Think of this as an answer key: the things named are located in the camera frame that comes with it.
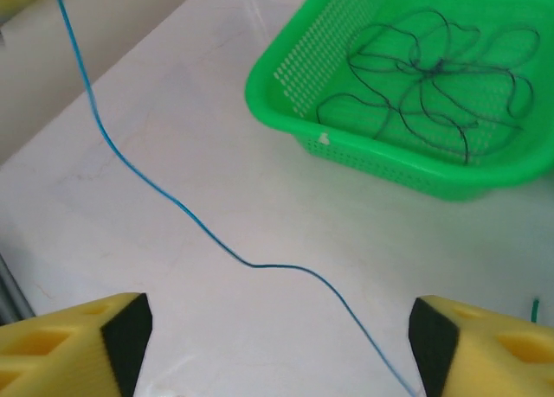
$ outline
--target wire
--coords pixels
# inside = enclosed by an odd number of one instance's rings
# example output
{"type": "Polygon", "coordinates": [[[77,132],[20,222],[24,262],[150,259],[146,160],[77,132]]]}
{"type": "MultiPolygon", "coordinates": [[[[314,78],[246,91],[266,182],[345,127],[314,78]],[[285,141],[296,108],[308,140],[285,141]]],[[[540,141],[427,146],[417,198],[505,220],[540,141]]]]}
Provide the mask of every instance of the wire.
{"type": "Polygon", "coordinates": [[[539,298],[533,299],[533,308],[531,309],[531,322],[537,323],[538,305],[540,304],[539,298]]]}
{"type": "MultiPolygon", "coordinates": [[[[534,103],[531,81],[512,70],[529,62],[537,53],[540,34],[531,26],[518,24],[501,27],[480,42],[482,37],[482,32],[477,27],[462,26],[449,21],[441,12],[432,8],[412,10],[393,23],[375,22],[363,26],[346,43],[346,63],[356,82],[364,87],[362,91],[369,92],[370,98],[348,92],[334,93],[317,105],[315,115],[318,123],[327,121],[322,114],[326,106],[336,99],[347,98],[355,105],[386,110],[382,123],[372,136],[374,139],[382,136],[396,116],[409,134],[431,148],[461,156],[465,165],[469,164],[471,157],[483,157],[504,149],[522,130],[516,121],[527,116],[534,103]],[[426,23],[423,23],[422,17],[428,18],[426,23]],[[412,22],[419,30],[426,24],[430,24],[431,28],[418,34],[402,28],[402,24],[408,22],[412,22]],[[510,64],[493,64],[487,61],[495,45],[512,33],[528,35],[530,47],[518,52],[518,57],[510,61],[510,64]],[[361,38],[367,38],[368,35],[369,39],[361,42],[361,38]],[[397,47],[400,53],[396,55],[378,52],[385,44],[397,47]],[[504,86],[497,84],[497,89],[507,90],[504,101],[506,113],[498,117],[486,115],[472,108],[468,102],[462,103],[463,97],[449,93],[439,81],[448,80],[453,83],[456,79],[468,76],[475,76],[478,81],[476,84],[482,83],[484,77],[494,77],[497,83],[504,82],[504,86]],[[376,82],[388,88],[394,85],[395,90],[401,91],[397,101],[378,90],[376,82]],[[429,102],[446,105],[450,110],[439,112],[429,102]],[[458,118],[464,119],[463,123],[454,118],[454,112],[458,114],[458,118]],[[492,127],[483,131],[482,126],[486,124],[492,124],[492,127]],[[431,125],[438,125],[441,129],[430,128],[431,125]],[[500,137],[496,144],[491,144],[492,129],[496,125],[504,126],[505,129],[500,133],[505,136],[500,137]],[[448,128],[455,129],[456,133],[453,135],[445,130],[448,128]],[[469,132],[477,133],[476,138],[469,138],[469,132]],[[476,143],[481,149],[472,148],[472,143],[476,143]]],[[[474,96],[464,97],[470,100],[474,96]]]]}
{"type": "Polygon", "coordinates": [[[241,263],[244,266],[250,267],[251,269],[288,269],[288,270],[295,270],[303,273],[307,273],[310,276],[313,276],[317,280],[319,280],[321,283],[323,283],[327,288],[329,288],[335,296],[338,298],[340,303],[346,308],[356,325],[359,329],[364,333],[367,340],[370,342],[373,349],[377,352],[383,363],[387,366],[389,371],[394,375],[396,380],[401,384],[401,386],[408,392],[408,394],[412,397],[416,396],[416,391],[408,384],[406,380],[402,377],[402,375],[395,369],[395,367],[392,365],[392,363],[389,361],[387,356],[384,354],[384,352],[381,350],[379,345],[376,343],[375,339],[371,336],[370,332],[365,328],[365,326],[362,324],[362,322],[359,320],[358,316],[354,313],[352,308],[346,303],[346,300],[343,298],[343,296],[340,294],[340,292],[329,282],[327,279],[325,279],[323,276],[320,276],[315,271],[304,267],[304,266],[297,266],[297,265],[278,265],[278,264],[262,264],[257,265],[255,263],[251,263],[249,261],[246,261],[243,259],[240,255],[235,253],[230,247],[228,247],[223,241],[221,241],[206,225],[194,214],[190,209],[185,206],[181,201],[179,201],[175,196],[169,194],[167,191],[165,191],[163,188],[161,188],[159,185],[157,185],[152,179],[150,179],[148,176],[146,176],[143,172],[141,172],[134,164],[129,161],[125,155],[121,153],[119,148],[115,145],[115,143],[110,138],[106,128],[104,127],[102,123],[102,118],[100,116],[98,106],[96,104],[96,98],[94,96],[93,87],[91,84],[91,81],[88,77],[87,68],[85,66],[85,62],[83,61],[83,57],[81,54],[81,50],[79,47],[79,43],[77,42],[77,39],[75,37],[75,33],[73,30],[73,27],[71,25],[71,22],[69,20],[68,11],[66,10],[66,6],[63,0],[57,0],[58,5],[60,7],[61,16],[63,17],[63,22],[65,23],[69,40],[71,41],[71,45],[73,47],[73,51],[75,54],[75,59],[77,62],[77,66],[79,68],[79,71],[81,73],[81,77],[85,86],[85,90],[87,92],[88,101],[90,104],[90,108],[93,113],[94,120],[96,121],[96,125],[100,129],[100,134],[102,137],[106,140],[107,145],[110,147],[110,149],[113,151],[113,153],[116,155],[116,157],[119,158],[119,160],[127,167],[129,170],[135,173],[143,182],[145,182],[147,185],[149,185],[152,189],[154,189],[156,192],[158,192],[163,198],[166,198],[173,204],[175,204],[177,207],[179,207],[183,212],[185,212],[223,251],[228,253],[233,259],[237,260],[239,263],[241,263]]]}

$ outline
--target tangled black cable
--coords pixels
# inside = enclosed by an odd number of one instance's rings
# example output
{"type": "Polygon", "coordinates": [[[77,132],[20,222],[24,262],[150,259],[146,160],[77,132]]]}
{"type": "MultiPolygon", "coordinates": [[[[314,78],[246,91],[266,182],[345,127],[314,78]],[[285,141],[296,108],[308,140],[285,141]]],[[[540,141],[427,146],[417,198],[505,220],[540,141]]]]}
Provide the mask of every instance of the tangled black cable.
{"type": "Polygon", "coordinates": [[[527,116],[533,107],[535,94],[531,81],[521,74],[514,73],[513,70],[524,66],[537,53],[540,34],[533,27],[520,24],[502,27],[488,38],[482,37],[482,32],[477,27],[462,26],[457,22],[449,21],[438,10],[431,8],[409,12],[393,23],[372,23],[362,27],[347,42],[346,60],[351,73],[369,92],[370,97],[362,97],[348,92],[334,93],[318,104],[316,108],[317,121],[323,124],[324,117],[321,112],[330,102],[336,99],[350,99],[353,103],[362,106],[387,111],[382,124],[373,135],[374,139],[379,139],[396,114],[411,135],[432,148],[462,156],[464,164],[468,164],[470,157],[491,155],[503,149],[521,131],[518,121],[527,116]],[[417,22],[410,20],[419,16],[432,17],[436,19],[436,23],[429,25],[428,22],[421,23],[422,21],[420,21],[419,24],[416,24],[417,26],[430,26],[430,28],[418,34],[400,28],[403,23],[417,22]],[[368,34],[371,34],[372,31],[375,31],[375,34],[367,39],[368,34]],[[508,61],[509,64],[488,61],[495,46],[507,35],[514,33],[528,35],[530,46],[520,52],[513,61],[508,61]],[[381,43],[390,41],[391,35],[396,36],[395,44],[399,48],[403,48],[403,55],[379,54],[374,49],[378,48],[379,41],[381,43]],[[427,55],[424,49],[430,48],[425,47],[429,45],[426,44],[426,40],[431,38],[430,44],[434,45],[433,48],[436,49],[432,38],[436,38],[438,35],[441,36],[441,49],[439,52],[427,55]],[[462,37],[464,37],[464,41],[457,41],[462,37]],[[387,75],[396,76],[396,79],[398,75],[401,75],[403,81],[407,81],[407,86],[397,101],[393,101],[385,93],[377,90],[375,84],[370,84],[371,80],[381,79],[383,82],[383,77],[387,75]],[[504,85],[507,86],[506,113],[497,117],[480,113],[479,109],[471,107],[467,102],[462,103],[461,98],[449,93],[439,81],[448,80],[452,83],[456,78],[470,75],[497,76],[504,81],[504,85]],[[418,107],[406,108],[409,97],[413,97],[414,93],[417,93],[414,101],[418,107]],[[430,100],[437,101],[437,99],[441,99],[443,105],[450,106],[449,112],[437,111],[433,105],[429,104],[430,100]],[[459,115],[454,118],[451,112],[458,112],[459,115]],[[421,119],[427,120],[427,124],[424,125],[425,122],[422,122],[421,119]],[[454,142],[457,147],[441,143],[440,138],[436,139],[439,140],[438,142],[434,141],[434,134],[426,136],[421,128],[428,129],[428,122],[441,128],[454,128],[457,131],[455,135],[459,135],[460,139],[458,142],[454,142]],[[477,130],[485,124],[494,124],[494,127],[501,125],[507,128],[506,136],[498,144],[492,146],[487,144],[485,149],[472,150],[467,132],[477,130]]]}

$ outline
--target green basket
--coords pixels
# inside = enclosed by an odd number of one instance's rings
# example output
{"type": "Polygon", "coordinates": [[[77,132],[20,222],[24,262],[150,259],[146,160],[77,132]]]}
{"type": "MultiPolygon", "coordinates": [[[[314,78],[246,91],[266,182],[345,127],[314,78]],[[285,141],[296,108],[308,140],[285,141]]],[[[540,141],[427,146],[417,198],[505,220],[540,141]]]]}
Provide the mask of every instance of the green basket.
{"type": "Polygon", "coordinates": [[[554,0],[306,0],[254,66],[246,100],[313,155],[474,198],[554,164],[552,15],[554,0]]]}

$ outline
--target black wire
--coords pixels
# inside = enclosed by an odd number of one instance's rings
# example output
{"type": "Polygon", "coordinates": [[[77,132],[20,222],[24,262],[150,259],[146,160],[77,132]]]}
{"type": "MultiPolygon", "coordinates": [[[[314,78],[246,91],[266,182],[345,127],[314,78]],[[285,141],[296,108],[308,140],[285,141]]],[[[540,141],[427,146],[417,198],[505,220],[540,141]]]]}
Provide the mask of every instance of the black wire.
{"type": "Polygon", "coordinates": [[[481,157],[491,155],[494,152],[504,149],[518,134],[522,131],[518,120],[521,120],[531,111],[535,92],[533,85],[529,79],[521,74],[516,74],[512,70],[529,62],[537,53],[540,34],[536,29],[529,25],[520,24],[513,26],[504,26],[493,32],[488,38],[482,38],[482,32],[475,26],[463,26],[457,22],[449,21],[441,12],[432,8],[422,10],[413,10],[403,16],[397,18],[393,23],[376,22],[358,29],[349,39],[346,44],[346,61],[351,73],[359,83],[364,85],[364,88],[370,94],[370,99],[362,98],[354,93],[340,92],[334,93],[321,102],[316,107],[316,118],[318,123],[323,124],[322,109],[335,99],[352,99],[355,103],[362,106],[384,109],[386,115],[383,118],[382,124],[377,132],[373,135],[374,139],[379,139],[382,133],[387,129],[394,115],[397,115],[404,128],[416,138],[420,139],[427,146],[437,150],[444,150],[463,157],[463,163],[468,164],[471,157],[481,157]],[[432,16],[438,19],[437,24],[434,24],[430,29],[423,31],[420,34],[399,27],[404,22],[416,18],[418,16],[432,16]],[[375,30],[375,34],[370,36],[368,40],[358,43],[362,36],[366,36],[368,32],[375,30]],[[470,38],[457,47],[454,46],[455,33],[459,32],[465,35],[470,35],[470,38]],[[508,35],[513,33],[528,33],[531,39],[531,46],[525,50],[522,55],[519,55],[510,64],[493,63],[491,60],[491,52],[495,45],[504,40],[508,35]],[[372,51],[375,43],[386,34],[398,35],[405,44],[406,48],[403,55],[379,54],[372,51]],[[443,35],[445,37],[444,46],[437,56],[428,58],[424,55],[423,43],[426,39],[433,35],[443,35]],[[393,102],[383,92],[379,91],[375,85],[370,84],[362,74],[377,74],[383,79],[387,74],[405,74],[409,78],[409,84],[401,94],[397,102],[393,102]],[[506,97],[505,112],[498,117],[492,117],[484,113],[479,113],[479,109],[471,107],[468,103],[461,103],[460,98],[454,96],[445,90],[444,86],[439,84],[440,79],[448,79],[450,82],[456,77],[463,76],[478,76],[481,80],[485,77],[497,76],[502,81],[505,81],[509,86],[509,92],[506,97]],[[425,93],[428,89],[435,96],[441,96],[450,104],[464,114],[464,118],[469,118],[468,121],[461,122],[459,119],[453,118],[445,112],[438,112],[429,106],[429,97],[425,93]],[[412,93],[418,93],[419,108],[408,110],[405,106],[412,93]],[[522,93],[526,93],[523,98],[523,104],[517,108],[516,100],[522,93]],[[422,119],[426,119],[444,128],[454,128],[457,130],[457,135],[460,135],[460,140],[456,147],[448,146],[433,141],[432,137],[425,136],[424,133],[418,131],[416,127],[421,126],[422,119]],[[500,125],[506,128],[506,136],[499,144],[488,146],[485,149],[475,150],[470,148],[467,131],[475,131],[485,124],[500,125]]]}

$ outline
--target hole in yellow block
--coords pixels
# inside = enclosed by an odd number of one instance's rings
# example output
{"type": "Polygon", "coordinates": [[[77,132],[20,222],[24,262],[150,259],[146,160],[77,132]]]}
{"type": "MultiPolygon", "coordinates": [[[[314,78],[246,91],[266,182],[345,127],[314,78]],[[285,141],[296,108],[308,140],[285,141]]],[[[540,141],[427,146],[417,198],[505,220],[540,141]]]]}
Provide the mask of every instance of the hole in yellow block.
{"type": "Polygon", "coordinates": [[[4,390],[21,374],[14,371],[0,371],[0,391],[4,390]]]}
{"type": "Polygon", "coordinates": [[[86,308],[83,311],[83,314],[85,315],[100,315],[108,310],[110,306],[108,304],[97,304],[95,306],[91,306],[89,308],[86,308]]]}
{"type": "Polygon", "coordinates": [[[12,343],[4,355],[48,355],[71,336],[62,330],[37,330],[12,343]]]}
{"type": "Polygon", "coordinates": [[[483,317],[478,311],[474,311],[473,309],[468,308],[461,308],[459,306],[453,308],[453,311],[456,312],[456,314],[458,314],[459,316],[466,319],[477,319],[483,317]]]}
{"type": "Polygon", "coordinates": [[[554,362],[554,342],[550,338],[525,334],[498,335],[497,339],[510,353],[523,362],[554,362]]]}

